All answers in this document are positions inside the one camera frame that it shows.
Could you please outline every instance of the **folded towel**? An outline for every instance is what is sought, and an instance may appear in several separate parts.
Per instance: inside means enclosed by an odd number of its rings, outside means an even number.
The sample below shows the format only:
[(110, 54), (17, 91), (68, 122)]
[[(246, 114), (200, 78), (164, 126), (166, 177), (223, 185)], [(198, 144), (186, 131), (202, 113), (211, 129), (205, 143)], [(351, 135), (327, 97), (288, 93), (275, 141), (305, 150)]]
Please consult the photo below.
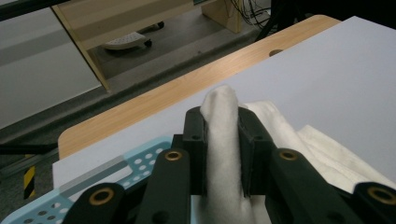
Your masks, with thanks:
[[(301, 152), (330, 184), (352, 192), (362, 181), (375, 181), (395, 188), (358, 156), (324, 133), (305, 126), (295, 132), (271, 102), (239, 105), (253, 111), (277, 147)], [(264, 196), (244, 198), (240, 182), (238, 101), (235, 92), (221, 86), (209, 92), (201, 106), (208, 124), (207, 197), (194, 198), (198, 223), (271, 223)]]

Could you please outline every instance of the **light blue plastic basket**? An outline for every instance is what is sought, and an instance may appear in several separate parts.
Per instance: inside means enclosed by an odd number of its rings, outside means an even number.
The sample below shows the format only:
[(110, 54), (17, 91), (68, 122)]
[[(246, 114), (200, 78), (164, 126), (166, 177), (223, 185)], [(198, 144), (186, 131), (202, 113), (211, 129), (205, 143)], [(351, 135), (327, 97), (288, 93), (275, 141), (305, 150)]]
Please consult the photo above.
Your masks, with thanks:
[(117, 183), (128, 189), (151, 174), (157, 155), (169, 149), (171, 143), (171, 137), (160, 137), (134, 148), (25, 205), (6, 217), (2, 224), (60, 224), (73, 205), (71, 196), (127, 166), (132, 173)]

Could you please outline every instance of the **wooden tabletop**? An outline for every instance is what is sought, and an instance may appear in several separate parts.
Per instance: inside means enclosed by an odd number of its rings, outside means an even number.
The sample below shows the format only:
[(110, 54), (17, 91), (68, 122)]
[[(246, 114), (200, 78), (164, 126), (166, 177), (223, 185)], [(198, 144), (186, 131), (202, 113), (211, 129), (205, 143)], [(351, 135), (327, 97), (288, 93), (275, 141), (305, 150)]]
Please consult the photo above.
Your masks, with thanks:
[(60, 159), (269, 58), (269, 53), (275, 49), (290, 48), (339, 22), (322, 15), (313, 16), (87, 119), (61, 134), (58, 140)]

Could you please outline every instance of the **white table surface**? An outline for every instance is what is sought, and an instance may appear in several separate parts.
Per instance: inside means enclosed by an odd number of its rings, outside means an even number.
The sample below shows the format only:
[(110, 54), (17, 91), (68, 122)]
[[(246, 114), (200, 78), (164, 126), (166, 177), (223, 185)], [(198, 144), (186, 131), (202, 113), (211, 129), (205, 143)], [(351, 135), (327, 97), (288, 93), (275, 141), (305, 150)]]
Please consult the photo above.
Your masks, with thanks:
[(228, 84), (242, 103), (270, 100), (295, 130), (326, 133), (396, 182), (396, 31), (351, 18), (53, 164), (54, 187), (161, 135)]

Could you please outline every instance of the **screw hole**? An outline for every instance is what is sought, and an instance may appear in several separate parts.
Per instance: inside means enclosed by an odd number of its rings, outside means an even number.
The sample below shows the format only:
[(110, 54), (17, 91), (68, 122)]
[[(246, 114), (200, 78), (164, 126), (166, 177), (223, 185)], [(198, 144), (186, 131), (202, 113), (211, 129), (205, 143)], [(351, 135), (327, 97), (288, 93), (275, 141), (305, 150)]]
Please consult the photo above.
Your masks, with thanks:
[(283, 150), (279, 153), (280, 158), (286, 161), (295, 161), (297, 160), (297, 155), (291, 150)]
[(283, 49), (274, 49), (274, 50), (270, 51), (269, 55), (270, 55), (270, 57), (272, 57), (272, 56), (274, 56), (274, 55), (276, 55), (276, 54), (278, 54), (278, 53), (280, 53), (282, 51), (283, 51)]
[(396, 195), (387, 189), (379, 187), (370, 187), (367, 189), (369, 195), (377, 201), (389, 205), (396, 205)]
[(102, 205), (108, 203), (114, 196), (114, 191), (111, 188), (103, 188), (97, 190), (90, 197), (90, 204)]
[(170, 151), (165, 154), (165, 158), (169, 161), (178, 161), (182, 157), (178, 151)]

